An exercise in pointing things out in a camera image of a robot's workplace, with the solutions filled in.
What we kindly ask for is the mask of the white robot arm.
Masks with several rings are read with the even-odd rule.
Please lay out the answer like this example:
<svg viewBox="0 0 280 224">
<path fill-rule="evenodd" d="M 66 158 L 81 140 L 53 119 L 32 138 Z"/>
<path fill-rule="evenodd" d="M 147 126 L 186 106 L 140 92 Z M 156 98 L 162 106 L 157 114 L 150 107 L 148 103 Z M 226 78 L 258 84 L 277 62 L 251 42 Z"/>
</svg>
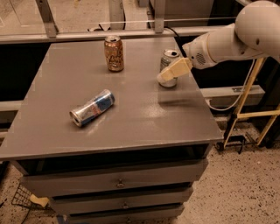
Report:
<svg viewBox="0 0 280 224">
<path fill-rule="evenodd" d="M 270 56 L 280 62 L 279 21 L 279 5 L 270 1 L 250 3 L 239 12 L 232 24 L 182 45 L 186 56 L 163 69 L 157 75 L 157 81 L 165 83 L 189 74 L 192 68 L 205 69 L 228 60 Z"/>
</svg>

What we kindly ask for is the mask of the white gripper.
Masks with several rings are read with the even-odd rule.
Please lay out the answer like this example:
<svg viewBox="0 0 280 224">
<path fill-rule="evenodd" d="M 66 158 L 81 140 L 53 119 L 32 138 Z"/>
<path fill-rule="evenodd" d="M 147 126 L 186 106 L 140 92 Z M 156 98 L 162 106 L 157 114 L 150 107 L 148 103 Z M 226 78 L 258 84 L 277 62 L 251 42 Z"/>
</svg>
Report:
<svg viewBox="0 0 280 224">
<path fill-rule="evenodd" d="M 209 34 L 203 34 L 193 41 L 183 44 L 183 50 L 189 58 L 180 58 L 174 60 L 169 66 L 164 68 L 158 75 L 158 82 L 167 82 L 174 78 L 189 74 L 193 67 L 205 69 L 214 67 L 217 63 L 211 58 L 207 48 L 207 39 Z"/>
</svg>

